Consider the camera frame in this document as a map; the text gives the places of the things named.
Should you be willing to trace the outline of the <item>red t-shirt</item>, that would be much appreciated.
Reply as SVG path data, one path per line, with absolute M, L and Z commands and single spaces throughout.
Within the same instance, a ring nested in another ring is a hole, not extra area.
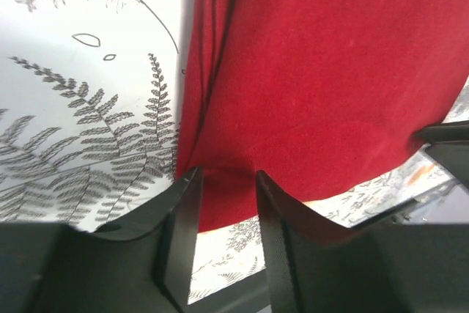
M 468 78 L 468 0 L 195 0 L 177 173 L 199 228 L 256 215 L 255 174 L 302 202 L 402 165 Z

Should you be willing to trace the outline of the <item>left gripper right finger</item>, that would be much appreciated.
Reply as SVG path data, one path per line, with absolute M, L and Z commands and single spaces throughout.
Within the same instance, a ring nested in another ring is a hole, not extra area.
M 466 312 L 468 226 L 384 221 L 354 229 L 256 175 L 274 312 Z

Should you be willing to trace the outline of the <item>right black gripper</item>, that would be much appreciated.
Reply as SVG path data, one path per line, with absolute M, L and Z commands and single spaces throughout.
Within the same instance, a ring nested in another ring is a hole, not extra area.
M 424 152 L 451 175 L 449 181 L 356 224 L 466 224 L 468 222 L 468 122 L 430 125 L 416 136 Z

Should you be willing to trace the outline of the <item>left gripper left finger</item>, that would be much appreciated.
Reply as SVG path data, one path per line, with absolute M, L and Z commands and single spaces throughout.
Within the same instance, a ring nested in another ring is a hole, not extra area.
M 3 312 L 183 312 L 203 173 L 83 232 L 61 223 L 1 225 Z

